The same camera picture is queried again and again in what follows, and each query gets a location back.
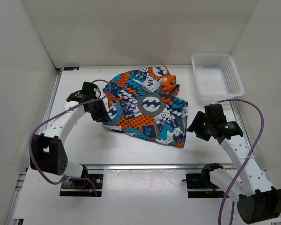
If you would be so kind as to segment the colourful patterned shorts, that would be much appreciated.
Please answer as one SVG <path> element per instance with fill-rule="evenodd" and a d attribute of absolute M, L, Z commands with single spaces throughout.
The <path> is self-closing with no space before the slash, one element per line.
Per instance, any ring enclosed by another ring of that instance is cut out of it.
<path fill-rule="evenodd" d="M 110 117 L 104 125 L 115 132 L 182 148 L 188 103 L 177 97 L 179 88 L 166 66 L 121 73 L 103 89 Z"/>

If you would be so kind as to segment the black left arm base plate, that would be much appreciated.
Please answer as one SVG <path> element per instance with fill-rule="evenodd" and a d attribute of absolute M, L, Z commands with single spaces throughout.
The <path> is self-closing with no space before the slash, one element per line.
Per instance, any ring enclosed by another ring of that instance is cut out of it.
<path fill-rule="evenodd" d="M 64 180 L 60 187 L 60 196 L 68 197 L 101 197 L 104 175 L 102 173 L 89 173 L 87 180 Z"/>

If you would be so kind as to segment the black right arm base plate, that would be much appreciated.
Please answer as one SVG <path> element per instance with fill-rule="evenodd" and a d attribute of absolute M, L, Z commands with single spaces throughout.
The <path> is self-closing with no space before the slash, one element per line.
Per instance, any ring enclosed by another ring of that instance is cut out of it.
<path fill-rule="evenodd" d="M 200 173 L 187 173 L 185 179 L 188 199 L 223 198 L 224 192 L 215 185 L 207 185 Z"/>

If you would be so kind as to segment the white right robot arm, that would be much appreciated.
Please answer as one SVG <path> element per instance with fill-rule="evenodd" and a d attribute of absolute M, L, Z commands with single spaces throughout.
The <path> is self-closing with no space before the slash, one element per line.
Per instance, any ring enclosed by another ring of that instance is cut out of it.
<path fill-rule="evenodd" d="M 235 121 L 227 122 L 223 113 L 220 113 L 219 117 L 212 123 L 212 117 L 207 117 L 199 111 L 187 130 L 205 141 L 211 137 L 215 138 L 228 154 L 241 181 L 233 181 L 233 177 L 221 164 L 212 163 L 203 166 L 201 183 L 208 188 L 217 186 L 227 193 L 237 205 L 237 211 L 246 224 L 279 217 L 281 188 L 276 189 L 265 172 L 259 168 L 245 144 L 239 125 Z"/>

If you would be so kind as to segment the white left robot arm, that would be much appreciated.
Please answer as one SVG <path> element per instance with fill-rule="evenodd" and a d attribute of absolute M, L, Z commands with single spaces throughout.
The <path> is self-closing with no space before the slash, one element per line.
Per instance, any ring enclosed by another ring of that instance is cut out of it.
<path fill-rule="evenodd" d="M 86 113 L 94 114 L 95 106 L 104 109 L 99 91 L 91 94 L 71 93 L 62 111 L 38 125 L 29 139 L 30 167 L 50 184 L 57 185 L 64 180 L 73 181 L 79 187 L 90 182 L 87 168 L 68 159 L 64 143 L 78 120 Z"/>

